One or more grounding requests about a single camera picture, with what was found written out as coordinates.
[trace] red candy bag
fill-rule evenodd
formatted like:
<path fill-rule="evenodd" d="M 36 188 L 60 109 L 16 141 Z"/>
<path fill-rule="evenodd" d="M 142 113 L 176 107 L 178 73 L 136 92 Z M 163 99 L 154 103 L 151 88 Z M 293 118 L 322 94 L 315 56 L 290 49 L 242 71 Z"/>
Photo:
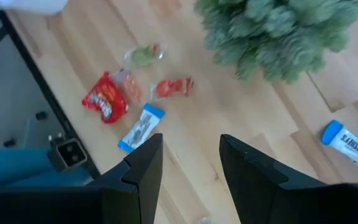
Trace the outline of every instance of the red candy bag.
<path fill-rule="evenodd" d="M 82 99 L 82 105 L 91 110 L 99 111 L 105 123 L 116 122 L 128 110 L 128 104 L 105 72 L 92 90 Z"/>
<path fill-rule="evenodd" d="M 177 80 L 162 80 L 152 90 L 152 98 L 166 98 L 175 95 L 189 96 L 194 81 L 191 77 Z"/>

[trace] blue surface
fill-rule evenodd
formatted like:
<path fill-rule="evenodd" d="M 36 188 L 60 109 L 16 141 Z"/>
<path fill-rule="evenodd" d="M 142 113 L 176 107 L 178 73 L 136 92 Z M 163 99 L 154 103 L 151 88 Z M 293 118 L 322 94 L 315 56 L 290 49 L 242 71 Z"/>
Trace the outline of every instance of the blue surface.
<path fill-rule="evenodd" d="M 78 167 L 58 173 L 52 167 L 46 148 L 0 149 L 0 187 L 2 186 L 73 186 L 90 180 L 90 175 Z"/>
<path fill-rule="evenodd" d="M 124 141 L 120 140 L 118 142 L 118 147 L 120 147 L 121 149 L 127 151 L 128 153 L 133 152 L 135 149 L 133 147 L 130 147 L 128 144 L 126 144 Z"/>
<path fill-rule="evenodd" d="M 160 110 L 158 108 L 153 107 L 150 103 L 146 103 L 143 109 L 147 110 L 148 112 L 154 114 L 158 118 L 163 118 L 165 116 L 165 111 Z"/>
<path fill-rule="evenodd" d="M 321 142 L 326 146 L 329 145 L 342 128 L 342 123 L 337 120 L 332 120 L 324 130 L 324 133 L 321 136 Z"/>

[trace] candy wrapper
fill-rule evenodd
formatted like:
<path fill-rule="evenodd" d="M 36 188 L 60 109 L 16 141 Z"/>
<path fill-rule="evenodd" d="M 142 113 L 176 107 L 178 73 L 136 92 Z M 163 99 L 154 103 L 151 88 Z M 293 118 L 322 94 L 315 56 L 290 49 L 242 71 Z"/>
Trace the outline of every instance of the candy wrapper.
<path fill-rule="evenodd" d="M 105 123 L 113 123 L 124 116 L 128 110 L 128 104 L 105 72 L 92 90 L 82 99 L 82 104 L 91 110 L 99 111 L 101 119 Z"/>
<path fill-rule="evenodd" d="M 115 84 L 124 92 L 127 100 L 130 103 L 140 103 L 142 99 L 142 90 L 135 82 L 135 78 L 132 75 L 131 71 L 121 70 L 115 74 L 111 75 L 111 78 L 114 80 Z"/>
<path fill-rule="evenodd" d="M 332 120 L 324 130 L 321 142 L 345 154 L 358 166 L 358 137 L 337 120 Z"/>
<path fill-rule="evenodd" d="M 176 80 L 162 80 L 156 85 L 152 85 L 151 99 L 158 100 L 176 95 L 190 96 L 193 86 L 194 81 L 191 77 Z"/>
<path fill-rule="evenodd" d="M 152 44 L 146 47 L 139 47 L 130 50 L 124 57 L 124 68 L 130 70 L 131 68 L 140 68 L 160 60 L 167 50 L 167 44 Z"/>
<path fill-rule="evenodd" d="M 215 222 L 213 222 L 210 217 L 204 217 L 198 222 L 198 224 L 215 224 Z"/>
<path fill-rule="evenodd" d="M 156 127 L 158 122 L 160 122 L 164 116 L 165 112 L 163 110 L 146 103 L 139 120 L 135 123 L 129 133 L 118 142 L 118 147 L 127 152 L 132 152 L 138 148 L 146 141 L 153 128 Z"/>

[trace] gray floor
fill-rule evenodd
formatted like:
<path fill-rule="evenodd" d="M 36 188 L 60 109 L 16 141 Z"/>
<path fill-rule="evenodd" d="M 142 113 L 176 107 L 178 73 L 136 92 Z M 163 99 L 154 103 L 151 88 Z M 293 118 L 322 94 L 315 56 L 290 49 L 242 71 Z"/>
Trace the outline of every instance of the gray floor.
<path fill-rule="evenodd" d="M 48 119 L 36 121 L 39 111 L 47 111 Z M 16 148 L 48 146 L 47 136 L 59 132 L 62 128 L 40 88 L 12 40 L 5 37 L 0 42 L 0 148 L 11 138 L 17 140 Z"/>

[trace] clear plastic wrapper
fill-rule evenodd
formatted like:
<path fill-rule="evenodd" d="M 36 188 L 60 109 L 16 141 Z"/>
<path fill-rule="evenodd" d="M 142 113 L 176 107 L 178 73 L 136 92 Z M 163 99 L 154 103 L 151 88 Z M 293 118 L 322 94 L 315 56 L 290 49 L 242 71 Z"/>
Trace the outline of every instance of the clear plastic wrapper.
<path fill-rule="evenodd" d="M 167 47 L 167 44 L 152 44 L 132 49 L 124 56 L 124 68 L 130 70 L 151 65 L 163 58 Z"/>
<path fill-rule="evenodd" d="M 172 96 L 190 96 L 194 86 L 191 77 L 181 79 L 164 79 L 150 87 L 151 100 L 159 100 Z"/>
<path fill-rule="evenodd" d="M 120 70 L 111 74 L 112 80 L 124 92 L 129 103 L 139 104 L 142 99 L 142 90 L 129 70 Z"/>

